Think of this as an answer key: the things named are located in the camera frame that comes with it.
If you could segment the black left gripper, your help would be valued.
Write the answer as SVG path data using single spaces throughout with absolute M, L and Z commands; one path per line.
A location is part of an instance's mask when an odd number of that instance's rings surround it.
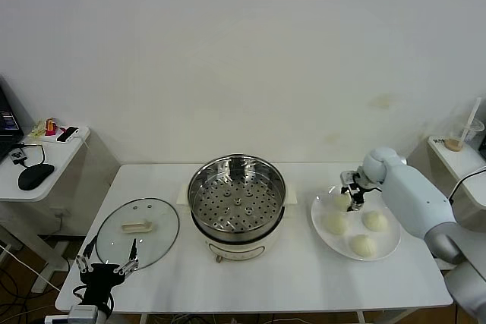
M 125 281 L 139 266 L 137 256 L 137 239 L 132 241 L 128 261 L 118 264 L 94 263 L 91 265 L 91 255 L 96 246 L 97 236 L 86 245 L 81 254 L 76 256 L 75 262 L 80 273 L 80 280 L 86 286 L 83 304 L 107 304 L 111 290 Z

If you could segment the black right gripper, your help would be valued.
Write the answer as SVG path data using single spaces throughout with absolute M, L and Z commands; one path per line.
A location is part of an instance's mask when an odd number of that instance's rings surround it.
M 354 182 L 359 186 L 357 189 L 352 189 L 349 185 L 342 186 L 340 193 L 348 194 L 351 198 L 351 203 L 347 208 L 347 212 L 359 211 L 365 202 L 365 192 L 379 190 L 379 185 L 373 182 L 364 172 L 362 168 L 359 168 L 354 173 Z

